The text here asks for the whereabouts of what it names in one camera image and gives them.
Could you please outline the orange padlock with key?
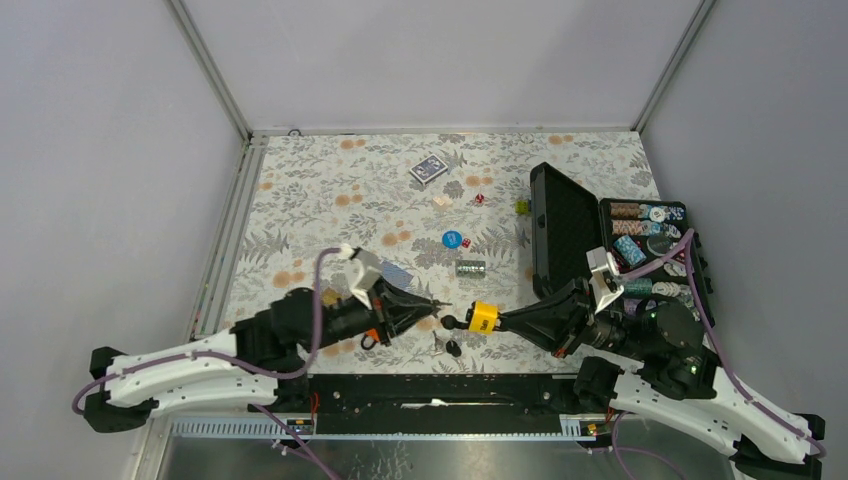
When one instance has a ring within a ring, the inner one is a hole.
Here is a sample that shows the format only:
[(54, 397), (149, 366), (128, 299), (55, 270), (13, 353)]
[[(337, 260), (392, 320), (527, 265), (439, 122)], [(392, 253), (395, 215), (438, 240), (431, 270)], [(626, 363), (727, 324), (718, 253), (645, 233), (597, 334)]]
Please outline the orange padlock with key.
[(360, 347), (365, 351), (374, 349), (382, 343), (379, 332), (375, 329), (366, 331), (360, 341)]

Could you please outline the black headed key bunch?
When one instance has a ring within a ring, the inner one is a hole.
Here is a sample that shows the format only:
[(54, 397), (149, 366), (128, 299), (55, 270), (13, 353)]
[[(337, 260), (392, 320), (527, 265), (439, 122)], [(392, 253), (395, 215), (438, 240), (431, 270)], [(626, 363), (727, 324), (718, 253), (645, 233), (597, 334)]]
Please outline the black headed key bunch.
[(433, 332), (433, 340), (435, 354), (448, 354), (454, 358), (458, 358), (462, 355), (461, 347), (455, 340), (444, 339), (436, 332)]

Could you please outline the yellow padlock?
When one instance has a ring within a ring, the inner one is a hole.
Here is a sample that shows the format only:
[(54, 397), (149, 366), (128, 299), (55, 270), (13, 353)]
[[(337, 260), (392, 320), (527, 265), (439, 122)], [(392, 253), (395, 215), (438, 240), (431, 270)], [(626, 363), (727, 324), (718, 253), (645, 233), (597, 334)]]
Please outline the yellow padlock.
[(492, 334), (499, 328), (500, 311), (497, 306), (482, 301), (475, 301), (466, 311), (464, 320), (453, 315), (440, 319), (441, 325), (447, 330), (467, 330), (473, 333)]

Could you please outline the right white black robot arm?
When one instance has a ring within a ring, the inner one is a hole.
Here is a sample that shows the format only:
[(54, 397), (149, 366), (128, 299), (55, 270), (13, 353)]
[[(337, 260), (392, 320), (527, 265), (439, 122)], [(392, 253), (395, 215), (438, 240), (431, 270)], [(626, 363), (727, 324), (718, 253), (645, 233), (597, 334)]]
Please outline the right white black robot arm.
[(627, 315), (618, 306), (623, 292), (612, 280), (577, 279), (534, 305), (497, 314), (495, 328), (556, 358), (594, 349), (565, 396), (569, 407), (665, 424), (726, 455), (753, 479), (821, 478), (821, 417), (781, 410), (732, 380), (685, 303), (649, 294)]

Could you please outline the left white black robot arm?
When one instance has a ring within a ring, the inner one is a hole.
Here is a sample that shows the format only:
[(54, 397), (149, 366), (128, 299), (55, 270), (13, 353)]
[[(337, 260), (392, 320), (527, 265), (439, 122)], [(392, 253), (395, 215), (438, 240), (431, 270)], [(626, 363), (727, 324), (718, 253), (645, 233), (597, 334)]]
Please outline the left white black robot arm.
[(178, 347), (129, 355), (92, 351), (91, 383), (71, 402), (98, 433), (134, 430), (151, 418), (193, 406), (278, 403), (296, 411), (309, 401), (305, 376), (321, 349), (352, 338), (391, 345), (443, 302), (404, 291), (383, 278), (364, 297), (330, 305), (320, 292), (297, 288), (214, 335)]

